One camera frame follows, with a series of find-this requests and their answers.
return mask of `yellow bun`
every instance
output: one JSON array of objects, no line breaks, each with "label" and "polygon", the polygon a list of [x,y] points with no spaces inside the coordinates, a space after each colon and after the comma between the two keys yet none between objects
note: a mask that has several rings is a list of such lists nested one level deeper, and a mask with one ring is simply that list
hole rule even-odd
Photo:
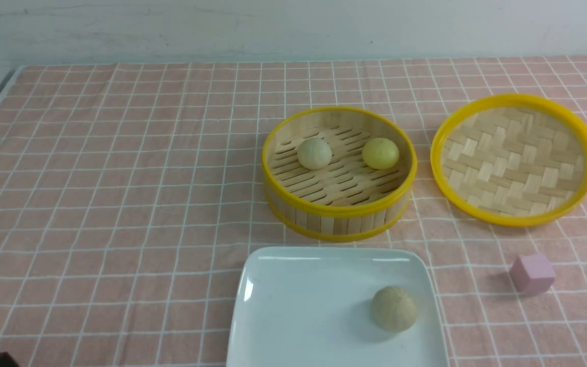
[{"label": "yellow bun", "polygon": [[392,168],[400,159],[398,146],[389,139],[374,138],[361,149],[361,157],[369,167],[376,170]]}]

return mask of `woven bamboo base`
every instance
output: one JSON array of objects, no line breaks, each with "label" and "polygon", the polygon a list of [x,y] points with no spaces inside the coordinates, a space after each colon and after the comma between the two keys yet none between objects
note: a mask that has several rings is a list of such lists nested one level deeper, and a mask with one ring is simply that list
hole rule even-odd
[{"label": "woven bamboo base", "polygon": [[[368,132],[351,123],[358,117],[354,112],[335,113],[340,114],[340,118],[334,120],[326,117],[316,121],[319,124],[315,127],[305,128],[304,122],[301,122],[302,130],[292,132],[278,142],[268,162],[275,179],[287,191],[303,200],[330,206],[367,204],[396,190],[409,174],[408,155],[401,154],[400,161],[391,169],[371,169],[363,162],[361,149],[368,140],[382,135],[378,135],[377,130]],[[297,147],[310,138],[328,142],[333,156],[327,167],[308,170],[298,162]],[[401,139],[397,140],[400,140],[399,145],[404,143]]]},{"label": "woven bamboo base", "polygon": [[561,206],[582,183],[580,141],[561,121],[503,108],[465,119],[445,141],[449,185],[473,206],[503,216],[535,216]]}]

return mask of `bamboo steamer lid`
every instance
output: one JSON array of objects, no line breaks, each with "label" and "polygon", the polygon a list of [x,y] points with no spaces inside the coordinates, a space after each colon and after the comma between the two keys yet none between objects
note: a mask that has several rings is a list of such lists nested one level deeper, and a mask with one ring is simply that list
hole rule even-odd
[{"label": "bamboo steamer lid", "polygon": [[587,126],[558,104],[497,95],[455,112],[432,146],[446,197],[484,221],[538,225],[587,194]]}]

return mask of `bamboo steamer basket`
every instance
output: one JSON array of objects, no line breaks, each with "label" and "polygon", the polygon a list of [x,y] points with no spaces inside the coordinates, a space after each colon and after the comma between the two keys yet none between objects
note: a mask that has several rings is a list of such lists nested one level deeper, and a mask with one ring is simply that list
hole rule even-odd
[{"label": "bamboo steamer basket", "polygon": [[[298,146],[310,138],[328,142],[329,165],[308,170]],[[388,170],[368,167],[361,149],[384,137],[400,150]],[[313,239],[349,242],[385,231],[400,219],[417,170],[414,147],[405,133],[382,116],[352,107],[303,111],[268,135],[261,155],[269,207],[287,227]]]},{"label": "bamboo steamer basket", "polygon": [[455,206],[527,227],[572,211],[587,195],[587,126],[531,95],[494,95],[456,111],[436,133],[434,179]]}]

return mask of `white plate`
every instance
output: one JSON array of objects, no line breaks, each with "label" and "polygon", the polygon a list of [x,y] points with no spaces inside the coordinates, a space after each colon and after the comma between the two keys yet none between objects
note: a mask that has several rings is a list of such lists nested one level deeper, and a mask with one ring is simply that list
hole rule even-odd
[{"label": "white plate", "polygon": [[[405,288],[418,318],[400,334],[370,319],[370,300]],[[246,261],[226,367],[447,367],[427,268],[392,249],[272,247]]]}]

